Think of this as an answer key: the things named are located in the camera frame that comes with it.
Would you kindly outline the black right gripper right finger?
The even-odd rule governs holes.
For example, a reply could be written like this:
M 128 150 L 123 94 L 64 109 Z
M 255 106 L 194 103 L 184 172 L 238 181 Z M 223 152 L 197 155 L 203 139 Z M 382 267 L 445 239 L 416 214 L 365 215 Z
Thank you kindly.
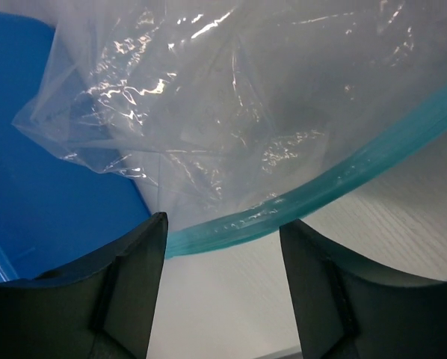
M 377 263 L 302 221 L 280 245 L 305 358 L 447 358 L 447 281 Z

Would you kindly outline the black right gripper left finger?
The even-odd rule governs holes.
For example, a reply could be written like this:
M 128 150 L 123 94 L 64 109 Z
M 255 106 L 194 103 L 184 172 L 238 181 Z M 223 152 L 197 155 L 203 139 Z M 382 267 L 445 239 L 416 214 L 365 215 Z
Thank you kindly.
M 0 283 L 0 358 L 145 358 L 168 220 L 33 279 Z

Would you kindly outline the clear zip top bag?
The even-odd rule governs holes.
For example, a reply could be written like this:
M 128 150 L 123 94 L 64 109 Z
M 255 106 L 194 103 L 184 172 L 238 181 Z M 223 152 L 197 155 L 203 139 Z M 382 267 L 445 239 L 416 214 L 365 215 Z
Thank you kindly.
M 249 242 L 447 130 L 447 1 L 70 1 L 13 123 L 133 180 L 169 257 Z

